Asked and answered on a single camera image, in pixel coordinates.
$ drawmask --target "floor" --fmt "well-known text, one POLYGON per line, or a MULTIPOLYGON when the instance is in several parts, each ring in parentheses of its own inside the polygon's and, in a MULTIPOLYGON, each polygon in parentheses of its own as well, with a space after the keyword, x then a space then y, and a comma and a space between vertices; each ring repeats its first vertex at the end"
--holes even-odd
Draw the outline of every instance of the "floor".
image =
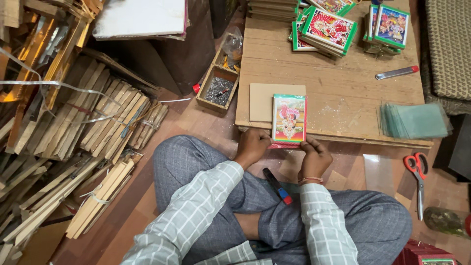
MULTIPOLYGON (((240 17, 232 25, 242 26, 240 17)), ((163 92, 161 100, 176 99, 163 92)), ((201 108, 194 99, 169 103, 169 112, 162 126, 142 150, 144 157, 134 169, 133 177, 111 203, 92 229, 77 240, 64 239, 52 258, 53 264, 62 265, 116 265, 133 245, 133 236, 143 231, 154 220, 156 211, 151 155, 165 139, 179 134, 193 135, 233 158, 240 133, 234 127, 237 96, 228 113, 221 116, 201 108)), ((431 231, 417 219, 416 180, 402 164, 404 156, 417 151, 428 155, 429 164, 435 159, 439 141, 430 150, 389 148, 383 146, 325 142, 334 156, 324 178, 333 190, 365 190, 363 154, 380 154, 391 158, 392 171, 379 175, 379 180, 392 178, 394 197, 409 209, 413 219, 411 238, 435 245, 455 254, 462 264, 471 265, 471 240, 431 231)), ((263 178, 262 168, 269 167, 281 181, 296 175, 303 158, 301 151, 272 149, 248 171, 263 178)), ((467 185, 456 183, 446 173, 432 169, 425 179, 425 207, 438 206, 452 210, 469 211, 467 185)))

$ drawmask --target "glass jar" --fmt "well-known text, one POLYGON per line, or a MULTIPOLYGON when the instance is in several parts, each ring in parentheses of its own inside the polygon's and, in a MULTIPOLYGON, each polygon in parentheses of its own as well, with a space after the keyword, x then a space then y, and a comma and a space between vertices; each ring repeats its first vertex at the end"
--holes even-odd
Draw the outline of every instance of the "glass jar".
POLYGON ((425 224, 432 230, 471 240, 471 213, 428 207, 423 213, 425 224))

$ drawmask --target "hand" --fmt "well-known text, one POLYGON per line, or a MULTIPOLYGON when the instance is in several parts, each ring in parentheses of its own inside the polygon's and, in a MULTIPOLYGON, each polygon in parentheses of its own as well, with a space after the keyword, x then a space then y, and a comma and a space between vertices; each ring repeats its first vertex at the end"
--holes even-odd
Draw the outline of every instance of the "hand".
MULTIPOLYGON (((301 142, 301 149, 306 152, 306 155, 298 173, 298 181, 307 177, 321 178, 333 161, 329 150, 311 136, 306 136, 306 140, 301 142)), ((303 184, 306 183, 319 184, 320 181, 309 180, 303 182, 303 184)))
POLYGON ((242 133, 234 161, 239 163, 245 171, 262 158, 263 153, 272 143, 273 139, 264 130, 248 129, 242 133))

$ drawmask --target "leg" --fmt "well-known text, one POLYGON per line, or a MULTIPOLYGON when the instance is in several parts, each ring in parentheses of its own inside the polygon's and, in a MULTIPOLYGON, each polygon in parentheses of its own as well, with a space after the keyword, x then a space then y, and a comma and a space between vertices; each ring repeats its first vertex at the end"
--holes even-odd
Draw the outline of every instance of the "leg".
MULTIPOLYGON (((358 263, 391 264, 407 243, 412 230, 406 208, 392 197, 375 191, 331 190, 330 193, 345 214, 345 226, 358 249, 358 263)), ((295 199, 292 205, 299 205, 299 202, 295 199)), ((280 203, 263 211, 259 237, 274 248, 280 247, 279 250, 259 254, 260 258, 268 255, 278 264, 284 264, 287 255, 299 256, 290 257, 291 264, 306 264, 305 261, 309 260, 307 249, 297 246, 299 241, 306 240, 300 207, 295 210, 280 203)))
MULTIPOLYGON (((162 212, 177 189, 190 183, 199 171, 209 170, 228 158, 195 137, 179 135, 162 142, 155 149, 153 160, 157 208, 162 212)), ((183 264, 208 259, 247 240, 233 212, 261 212, 279 201, 268 182, 245 172, 224 207, 191 247, 183 264)))

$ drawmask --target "wooden work board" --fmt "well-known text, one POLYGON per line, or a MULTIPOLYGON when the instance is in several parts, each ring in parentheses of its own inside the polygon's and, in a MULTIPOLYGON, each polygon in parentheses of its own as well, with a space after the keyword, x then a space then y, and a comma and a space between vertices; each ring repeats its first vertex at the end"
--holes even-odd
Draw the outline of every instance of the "wooden work board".
MULTIPOLYGON (((408 0, 387 4, 409 11, 408 0)), ((305 85, 308 134, 329 141, 430 148, 432 141, 397 140, 382 133, 382 103, 418 105, 424 103, 424 97, 419 73, 376 80, 376 74, 419 62, 410 21, 402 54, 375 59, 363 52, 361 38, 369 6, 370 2, 364 1, 345 16, 358 23, 359 31, 346 57, 337 59, 316 52, 293 52, 287 39, 291 33, 288 23, 247 18, 235 124, 271 129, 271 123, 249 120, 251 83, 305 85)))

